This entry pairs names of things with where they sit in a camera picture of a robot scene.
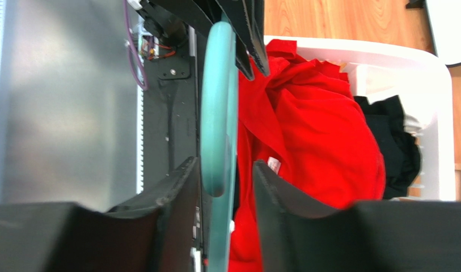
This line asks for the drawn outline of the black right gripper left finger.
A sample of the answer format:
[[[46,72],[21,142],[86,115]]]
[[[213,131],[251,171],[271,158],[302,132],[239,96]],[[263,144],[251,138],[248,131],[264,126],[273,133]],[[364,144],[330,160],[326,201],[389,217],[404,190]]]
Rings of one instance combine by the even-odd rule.
[[[190,157],[107,212],[0,205],[0,271],[189,271],[199,176]]]

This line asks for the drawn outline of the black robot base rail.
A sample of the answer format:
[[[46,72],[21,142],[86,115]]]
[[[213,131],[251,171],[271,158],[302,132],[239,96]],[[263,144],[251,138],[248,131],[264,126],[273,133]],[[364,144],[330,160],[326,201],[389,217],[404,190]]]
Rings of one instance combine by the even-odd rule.
[[[148,89],[138,102],[138,193],[116,211],[144,221],[146,271],[204,271],[195,33],[182,22],[139,31]]]

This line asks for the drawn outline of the teal plastic hanger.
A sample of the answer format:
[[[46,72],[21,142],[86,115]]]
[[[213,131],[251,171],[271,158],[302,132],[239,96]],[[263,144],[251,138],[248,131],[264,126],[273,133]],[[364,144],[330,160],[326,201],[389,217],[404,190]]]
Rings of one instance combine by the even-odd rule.
[[[226,15],[209,32],[202,81],[201,180],[212,197],[208,271],[228,271],[234,208],[238,69],[236,34]]]

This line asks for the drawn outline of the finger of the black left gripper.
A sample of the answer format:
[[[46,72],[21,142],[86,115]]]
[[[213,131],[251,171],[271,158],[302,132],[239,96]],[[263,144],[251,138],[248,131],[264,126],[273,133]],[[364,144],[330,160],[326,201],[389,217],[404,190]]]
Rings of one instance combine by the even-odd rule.
[[[258,70],[264,75],[270,74],[267,51],[264,43],[264,1],[243,1],[247,15],[250,37],[244,44],[252,56]]]
[[[252,1],[216,0],[222,9],[227,21],[233,27],[236,38],[236,60],[239,70],[248,80],[255,76],[251,64],[251,57],[255,58],[253,45],[251,7]]]

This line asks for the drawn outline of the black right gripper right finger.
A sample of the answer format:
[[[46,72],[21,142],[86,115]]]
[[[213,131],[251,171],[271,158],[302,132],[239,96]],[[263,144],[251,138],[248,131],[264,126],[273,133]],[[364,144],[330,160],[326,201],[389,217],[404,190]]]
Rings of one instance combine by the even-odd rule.
[[[461,271],[461,202],[360,201],[343,210],[253,165],[264,271]]]

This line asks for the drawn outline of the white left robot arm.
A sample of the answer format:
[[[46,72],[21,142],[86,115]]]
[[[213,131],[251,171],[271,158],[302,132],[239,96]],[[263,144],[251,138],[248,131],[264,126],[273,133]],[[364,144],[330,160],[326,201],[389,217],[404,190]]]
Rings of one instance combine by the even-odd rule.
[[[164,45],[180,46],[187,27],[208,37],[211,27],[225,20],[236,34],[236,65],[254,79],[250,61],[268,76],[270,68],[264,44],[264,1],[128,1],[142,17],[145,30]]]

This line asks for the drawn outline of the red t shirt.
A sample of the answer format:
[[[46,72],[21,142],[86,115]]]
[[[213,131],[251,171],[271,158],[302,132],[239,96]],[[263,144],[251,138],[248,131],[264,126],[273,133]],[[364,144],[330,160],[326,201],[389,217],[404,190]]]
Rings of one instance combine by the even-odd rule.
[[[239,77],[239,206],[230,271],[263,269],[255,161],[277,161],[280,177],[337,209],[357,200],[380,200],[386,187],[383,156],[340,66],[303,58],[293,40],[271,40],[266,51],[268,76]]]

